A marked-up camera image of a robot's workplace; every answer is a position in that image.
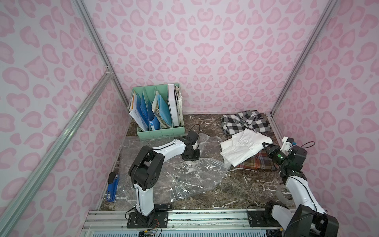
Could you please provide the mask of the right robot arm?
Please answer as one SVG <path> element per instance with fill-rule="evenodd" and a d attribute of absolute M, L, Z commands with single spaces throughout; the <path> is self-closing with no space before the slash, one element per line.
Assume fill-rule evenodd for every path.
<path fill-rule="evenodd" d="M 292 138 L 285 137 L 282 146 L 264 142 L 263 148 L 279 168 L 285 188 L 291 193 L 296 206 L 292 213 L 287 207 L 270 201 L 265 205 L 265 221 L 276 221 L 283 229 L 284 237 L 336 237 L 338 220 L 327 214 L 310 190 L 302 172 L 307 158 L 306 148 L 296 145 Z"/>

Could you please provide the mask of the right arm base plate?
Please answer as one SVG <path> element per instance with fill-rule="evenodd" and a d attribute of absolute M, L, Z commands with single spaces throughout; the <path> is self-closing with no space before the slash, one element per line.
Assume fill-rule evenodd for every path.
<path fill-rule="evenodd" d="M 247 218 L 251 228 L 281 227 L 275 219 L 266 218 L 264 210 L 248 210 Z"/>

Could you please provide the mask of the red plaid shirt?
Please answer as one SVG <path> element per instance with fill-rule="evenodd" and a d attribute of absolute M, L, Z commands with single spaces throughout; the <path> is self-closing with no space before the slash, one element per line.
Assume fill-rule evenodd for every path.
<path fill-rule="evenodd" d="M 265 170 L 272 171 L 274 168 L 272 160 L 264 150 L 259 151 L 256 155 L 236 166 L 248 170 Z"/>

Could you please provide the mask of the clear plastic vacuum bag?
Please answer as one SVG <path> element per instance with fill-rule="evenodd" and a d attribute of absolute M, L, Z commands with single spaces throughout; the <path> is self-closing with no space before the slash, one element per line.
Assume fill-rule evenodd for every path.
<path fill-rule="evenodd" d="M 117 201 L 126 201 L 130 205 L 136 203 L 136 193 L 128 171 L 140 149 L 145 145 L 158 147 L 171 140 L 169 137 L 144 141 L 139 137 L 128 136 L 125 138 L 119 165 Z M 154 185 L 154 202 L 168 203 L 189 198 L 211 191 L 221 183 L 230 167 L 230 164 L 224 163 L 220 154 L 221 143 L 220 137 L 211 137 L 201 133 L 199 135 L 200 158 L 198 161 L 184 161 L 181 156 L 176 156 L 165 162 L 159 179 Z"/>

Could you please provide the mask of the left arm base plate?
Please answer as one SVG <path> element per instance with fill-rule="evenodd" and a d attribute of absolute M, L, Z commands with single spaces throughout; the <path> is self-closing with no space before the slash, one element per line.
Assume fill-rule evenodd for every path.
<path fill-rule="evenodd" d="M 127 219 L 127 229 L 148 229 L 155 226 L 164 229 L 168 225 L 168 212 L 153 211 L 148 216 L 144 216 L 138 211 L 134 211 L 129 214 Z"/>

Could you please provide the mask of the black white plaid shirt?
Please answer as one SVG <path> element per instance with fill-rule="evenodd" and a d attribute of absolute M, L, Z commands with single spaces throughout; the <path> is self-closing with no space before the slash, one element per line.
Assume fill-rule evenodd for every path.
<path fill-rule="evenodd" d="M 223 115 L 221 127 L 223 134 L 228 135 L 240 133 L 245 129 L 259 133 L 271 131 L 268 121 L 256 110 Z"/>

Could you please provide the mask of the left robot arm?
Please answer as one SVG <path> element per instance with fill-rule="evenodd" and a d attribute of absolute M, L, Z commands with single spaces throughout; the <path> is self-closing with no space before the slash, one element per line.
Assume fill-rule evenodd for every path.
<path fill-rule="evenodd" d="M 144 218 L 155 211 L 153 187 L 157 183 L 163 164 L 180 156 L 186 162 L 198 161 L 200 157 L 199 134 L 190 130 L 186 136 L 176 137 L 171 142 L 158 147 L 143 146 L 128 175 L 136 191 L 136 212 Z"/>

